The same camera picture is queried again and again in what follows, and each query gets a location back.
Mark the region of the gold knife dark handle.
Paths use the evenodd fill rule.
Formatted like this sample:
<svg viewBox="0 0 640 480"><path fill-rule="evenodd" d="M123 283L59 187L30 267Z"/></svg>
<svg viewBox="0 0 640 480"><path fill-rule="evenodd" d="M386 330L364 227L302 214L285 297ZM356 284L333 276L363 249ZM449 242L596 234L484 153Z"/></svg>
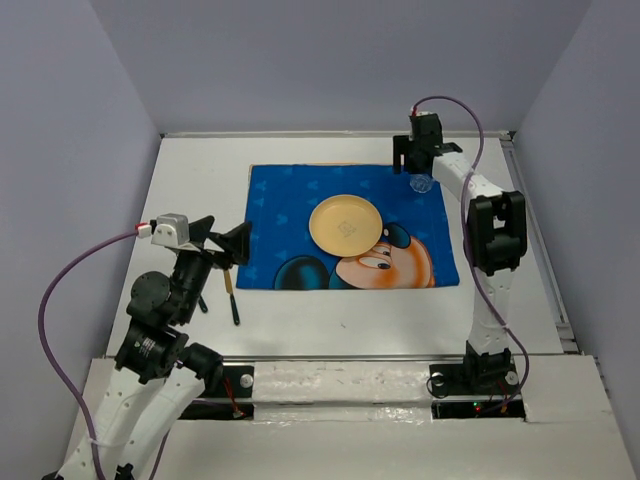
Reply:
<svg viewBox="0 0 640 480"><path fill-rule="evenodd" d="M232 284L230 271L223 270L223 277L224 277L225 290L229 296L232 320L234 325L239 327L241 325L241 320L240 320L240 315L239 315L239 311L238 311L238 307L237 307L237 303L236 303L236 299L233 291L233 284Z"/></svg>

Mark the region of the clear plastic cup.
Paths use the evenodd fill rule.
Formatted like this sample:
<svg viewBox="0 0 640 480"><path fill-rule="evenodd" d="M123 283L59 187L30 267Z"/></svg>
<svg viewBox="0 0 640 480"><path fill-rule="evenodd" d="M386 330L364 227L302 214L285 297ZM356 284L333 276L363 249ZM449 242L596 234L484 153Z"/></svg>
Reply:
<svg viewBox="0 0 640 480"><path fill-rule="evenodd" d="M426 194L433 188L434 179L429 174L411 174L409 185L414 192Z"/></svg>

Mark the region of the tan round plate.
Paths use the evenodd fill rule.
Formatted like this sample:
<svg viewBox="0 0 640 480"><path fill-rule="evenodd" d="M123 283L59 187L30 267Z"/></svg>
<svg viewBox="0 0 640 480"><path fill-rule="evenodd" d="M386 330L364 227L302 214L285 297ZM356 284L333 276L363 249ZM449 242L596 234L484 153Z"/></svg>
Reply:
<svg viewBox="0 0 640 480"><path fill-rule="evenodd" d="M309 233L325 253L356 257L369 251L382 236L383 221L368 200L349 194L331 196L320 202L309 217Z"/></svg>

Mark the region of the blue cartoon placemat cloth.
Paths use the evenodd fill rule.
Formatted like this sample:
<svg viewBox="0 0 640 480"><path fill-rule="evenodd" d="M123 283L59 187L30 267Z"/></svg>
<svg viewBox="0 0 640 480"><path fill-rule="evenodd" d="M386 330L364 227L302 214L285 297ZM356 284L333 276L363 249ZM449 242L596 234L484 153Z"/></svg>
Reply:
<svg viewBox="0 0 640 480"><path fill-rule="evenodd" d="M336 195L371 202L383 228L354 258L314 242L313 210ZM426 193L384 165L256 165L245 218L250 260L236 285L250 290L422 289L459 284L441 187Z"/></svg>

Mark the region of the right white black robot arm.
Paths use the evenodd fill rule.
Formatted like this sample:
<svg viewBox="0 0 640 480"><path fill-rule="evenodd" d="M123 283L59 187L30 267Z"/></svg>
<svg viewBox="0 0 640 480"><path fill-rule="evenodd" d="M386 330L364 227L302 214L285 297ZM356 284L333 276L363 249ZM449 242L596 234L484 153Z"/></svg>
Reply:
<svg viewBox="0 0 640 480"><path fill-rule="evenodd" d="M444 141L437 114L414 111L409 121L410 132L393 137L393 170L426 174L459 201L463 252L475 284L463 359L432 365L427 386L437 399L488 395L514 372L506 310L528 246L525 198L477 173L457 144Z"/></svg>

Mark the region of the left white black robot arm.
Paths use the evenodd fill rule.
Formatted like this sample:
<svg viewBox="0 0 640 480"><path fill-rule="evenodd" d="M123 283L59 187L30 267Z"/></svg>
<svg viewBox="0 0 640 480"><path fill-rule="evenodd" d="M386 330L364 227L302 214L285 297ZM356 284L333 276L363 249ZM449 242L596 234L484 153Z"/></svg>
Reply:
<svg viewBox="0 0 640 480"><path fill-rule="evenodd" d="M45 290L38 310L38 334L50 365L76 400L85 432L52 479L137 479L159 462L171 427L200 395L215 392L224 379L223 358L190 342L179 327L189 323L202 301L212 270L228 272L250 258L252 224L226 233L213 231L213 216L189 221L164 214L110 238L72 260ZM175 255L170 274L149 271L133 283L130 318L95 411L56 360L45 332L48 301L58 283L80 261L122 240L147 238Z"/></svg>

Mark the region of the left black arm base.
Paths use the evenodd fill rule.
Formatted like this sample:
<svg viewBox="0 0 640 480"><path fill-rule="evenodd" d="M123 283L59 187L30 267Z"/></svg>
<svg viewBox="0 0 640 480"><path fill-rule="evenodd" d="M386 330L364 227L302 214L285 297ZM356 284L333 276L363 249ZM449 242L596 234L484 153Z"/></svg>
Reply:
<svg viewBox="0 0 640 480"><path fill-rule="evenodd" d="M181 414L181 420L242 421L254 415L254 366L231 364L222 379L207 386Z"/></svg>

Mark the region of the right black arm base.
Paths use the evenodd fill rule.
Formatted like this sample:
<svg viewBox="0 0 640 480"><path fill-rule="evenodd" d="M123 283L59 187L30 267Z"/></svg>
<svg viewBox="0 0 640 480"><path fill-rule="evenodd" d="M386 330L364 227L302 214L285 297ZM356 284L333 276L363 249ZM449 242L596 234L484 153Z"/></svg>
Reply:
<svg viewBox="0 0 640 480"><path fill-rule="evenodd" d="M432 398L434 420L526 418L514 364L506 373L475 385L463 376L459 363L432 364L425 386Z"/></svg>

